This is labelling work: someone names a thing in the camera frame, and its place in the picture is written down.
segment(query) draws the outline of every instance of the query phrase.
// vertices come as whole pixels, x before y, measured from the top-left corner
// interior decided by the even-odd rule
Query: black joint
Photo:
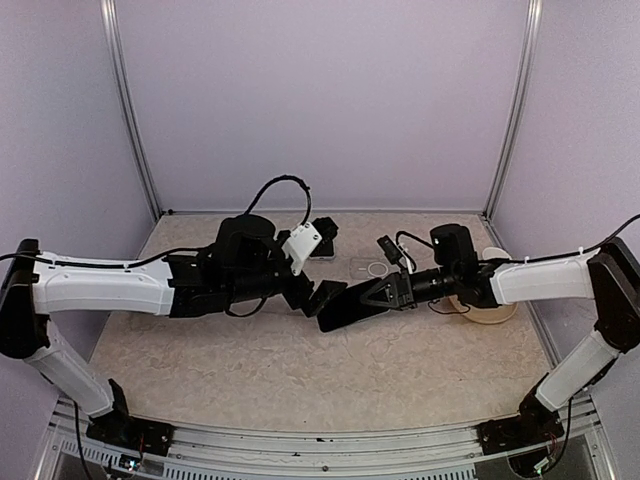
[[[603,245],[587,263],[598,310],[594,328],[626,353],[640,345],[640,265],[619,238]]]
[[[38,241],[25,239],[16,253],[35,257],[40,254]],[[33,273],[35,260],[16,258],[7,271],[0,289],[0,353],[10,358],[28,358],[39,348],[49,347],[47,315],[35,313]]]

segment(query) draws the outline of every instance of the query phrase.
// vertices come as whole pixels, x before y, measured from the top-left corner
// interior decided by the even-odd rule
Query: black mount
[[[482,453],[492,455],[507,452],[547,442],[552,434],[556,438],[564,435],[558,413],[547,410],[535,397],[538,385],[524,397],[518,415],[489,420],[476,427]]]
[[[90,418],[87,437],[136,452],[167,456],[175,428],[129,415],[127,400],[120,385],[112,379],[113,410],[106,415]]]

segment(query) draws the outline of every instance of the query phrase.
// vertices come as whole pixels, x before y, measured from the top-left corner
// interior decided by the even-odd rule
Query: purple wall panel
[[[12,0],[0,15],[0,252],[24,237],[92,257],[135,255],[152,221],[133,165],[99,2]],[[4,276],[7,263],[0,264]],[[54,320],[85,356],[104,315]],[[29,473],[57,392],[0,357],[0,478]]]
[[[302,175],[320,208],[484,207],[527,2],[135,0],[127,71],[167,208],[244,208]],[[293,186],[261,206],[302,207]]]
[[[576,249],[640,212],[640,4],[548,0],[531,86],[495,219],[515,255]],[[623,235],[640,256],[640,224]],[[544,302],[563,355],[595,322],[591,302]],[[640,460],[640,351],[595,391],[623,479]]]

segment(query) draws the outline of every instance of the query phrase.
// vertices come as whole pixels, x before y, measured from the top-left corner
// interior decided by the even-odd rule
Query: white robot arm
[[[314,316],[346,284],[314,284],[302,272],[337,226],[319,218],[276,235],[255,215],[222,222],[216,242],[165,252],[143,261],[81,259],[40,252],[23,240],[0,291],[0,353],[21,359],[59,387],[91,418],[87,435],[115,445],[165,455],[173,428],[129,415],[124,392],[95,372],[60,334],[49,315],[67,310],[132,311],[198,317],[226,312],[245,300],[282,294],[292,309]]]
[[[515,302],[558,298],[595,300],[594,329],[520,404],[515,417],[478,425],[483,451],[492,454],[548,441],[563,434],[557,410],[577,392],[604,376],[620,354],[640,344],[640,264],[624,242],[610,237],[574,254],[527,261],[481,261],[466,227],[442,225],[431,231],[438,268],[409,273],[405,255],[389,237],[378,243],[400,267],[384,279],[347,288],[318,314],[328,332],[387,310],[457,295],[465,305],[495,308]]]

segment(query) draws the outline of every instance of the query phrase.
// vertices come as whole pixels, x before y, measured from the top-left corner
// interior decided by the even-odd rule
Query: wire
[[[531,479],[531,478],[544,478],[544,476],[546,474],[548,474],[551,470],[553,470],[554,468],[556,468],[558,466],[558,463],[560,463],[560,460],[562,459],[564,452],[567,450],[567,445],[569,444],[569,435],[571,433],[571,408],[573,406],[573,397],[571,397],[569,399],[569,404],[567,407],[567,431],[565,433],[565,437],[564,437],[564,442],[562,444],[562,448],[560,449],[560,453],[558,454],[557,457],[555,457],[555,447],[553,447],[554,443],[556,443],[556,437],[552,434],[551,435],[551,453],[549,454],[549,456],[547,456],[547,460],[553,460],[553,463],[550,463],[549,467],[545,470],[544,468],[540,471],[533,471],[531,473],[531,475],[527,475],[527,476],[523,476],[520,475],[519,473],[513,471],[513,469],[511,469],[511,471],[517,475],[520,478],[525,478],[525,479]]]
[[[567,433],[564,436],[564,443],[562,444],[562,449],[560,450],[560,453],[554,460],[553,464],[551,464],[549,468],[547,468],[542,472],[543,475],[546,475],[547,473],[549,473],[551,470],[553,470],[558,466],[558,463],[560,463],[560,460],[562,460],[562,456],[564,455],[564,452],[567,450],[567,445],[569,444],[569,433],[571,432],[571,407],[572,406],[573,406],[573,397],[569,399],[569,406],[567,407]]]
[[[431,245],[429,242],[427,242],[426,240],[418,237],[417,235],[414,235],[413,233],[409,233],[406,232],[404,230],[400,230],[396,233],[396,244],[400,243],[400,237],[409,237],[413,240],[415,240],[418,243],[421,243],[422,245],[424,245],[425,247],[430,248],[431,250],[433,250],[433,245]]]
[[[471,311],[471,307],[469,305],[466,305],[467,309],[464,312],[459,312],[457,310],[452,310],[451,312],[441,312],[440,310],[436,310],[435,308],[433,308],[434,305],[437,305],[439,303],[440,300],[429,300],[427,302],[427,307],[429,307],[432,312],[437,313],[438,315],[464,315],[465,313],[469,313]]]
[[[302,219],[302,224],[307,223],[307,220],[309,220],[309,217],[311,216],[311,193],[310,193],[311,188],[304,182],[304,180],[302,180],[299,177],[296,177],[295,175],[281,175],[279,177],[269,180],[256,194],[255,198],[253,199],[253,201],[251,202],[247,210],[245,210],[244,214],[248,215],[249,213],[251,213],[251,211],[256,206],[258,201],[260,201],[260,198],[262,197],[262,195],[264,195],[264,193],[272,185],[278,182],[284,182],[284,181],[295,182],[300,186],[300,188],[302,188],[302,190],[304,190],[305,195],[307,196],[307,210],[305,212],[304,218]],[[35,255],[26,255],[23,253],[9,253],[6,255],[0,255],[0,262],[4,260],[9,260],[12,258],[13,259],[22,258],[26,260],[32,260],[38,263],[44,263],[46,265],[59,265],[61,267],[93,268],[98,270],[128,270],[131,268],[142,267],[151,262],[155,262],[156,260],[160,260],[166,257],[167,255],[171,255],[173,253],[179,253],[179,252],[196,252],[197,253],[197,252],[200,252],[201,250],[202,248],[196,248],[196,247],[171,248],[169,250],[165,250],[164,252],[160,252],[157,255],[154,255],[152,257],[146,258],[144,260],[138,260],[136,262],[131,262],[131,263],[91,263],[91,262],[73,262],[73,261],[65,261],[65,260],[54,261],[49,258],[38,257]]]
[[[595,245],[590,246],[589,248],[585,248],[582,250],[582,253],[590,253],[593,252],[594,250],[599,249],[600,247],[602,247],[603,245],[605,245],[606,243],[609,243],[611,240],[613,240],[615,237],[617,237],[624,229],[626,229],[629,225],[631,225],[632,223],[636,222],[637,220],[640,220],[640,213],[634,215],[633,217],[629,218],[626,222],[624,222],[622,225],[620,225],[611,235],[609,235],[607,238],[605,238],[604,240],[602,240],[599,243],[596,243]],[[536,262],[546,262],[549,260],[560,260],[563,258],[567,258],[567,257],[574,257],[576,255],[580,255],[580,251],[575,251],[575,252],[567,252],[567,253],[558,253],[555,255],[546,255],[544,257],[536,257],[536,258],[529,258],[527,260],[513,260],[513,259],[508,259],[508,258],[495,258],[495,259],[488,259],[488,260],[484,260],[485,263],[499,263],[499,264],[505,264],[505,263],[517,263],[517,264],[525,264],[525,263],[536,263]]]
[[[286,182],[286,181],[297,183],[300,186],[300,188],[304,191],[305,195],[307,196],[307,211],[304,214],[304,218],[302,219],[301,224],[304,225],[305,223],[307,223],[307,220],[309,220],[309,216],[311,215],[311,193],[310,193],[311,188],[306,183],[304,183],[304,180],[302,180],[300,177],[296,177],[295,175],[280,175],[279,177],[272,178],[267,183],[265,183],[264,186],[260,189],[260,191],[256,194],[253,201],[249,204],[244,214],[249,215],[251,213],[251,211],[260,201],[260,198],[262,198],[262,195],[264,195],[264,193],[270,187],[272,187],[276,183]]]
[[[87,461],[84,459],[84,452],[82,451],[82,440],[80,439],[80,415],[78,414],[78,404],[73,402],[73,410],[76,416],[76,441],[78,442],[78,453],[80,454],[80,463],[82,463],[82,469],[88,480],[93,480],[91,473],[89,473],[89,467]]]
[[[136,262],[131,263],[90,263],[90,262],[69,262],[65,260],[54,261],[50,258],[38,257],[35,255],[25,255],[23,253],[9,253],[7,255],[0,255],[0,262],[3,260],[9,260],[11,258],[22,258],[25,260],[32,260],[38,263],[44,263],[46,265],[59,265],[61,267],[77,267],[77,268],[93,268],[97,270],[128,270],[131,268],[138,268],[144,265],[147,265],[151,262],[155,262],[161,258],[166,257],[167,255],[171,255],[173,253],[178,252],[199,252],[202,250],[201,248],[195,247],[179,247],[172,248],[170,250],[165,250],[164,252],[160,252],[153,257],[145,258],[144,260],[138,260]]]
[[[264,307],[265,303],[267,303],[267,297],[261,298],[260,299],[260,303],[258,303],[256,308],[251,310],[249,313],[234,313],[234,312],[231,311],[231,307],[230,306],[224,309],[224,313],[226,313],[230,317],[234,317],[234,318],[247,318],[247,317],[250,317],[251,315],[255,315],[260,310],[262,310],[262,307]]]

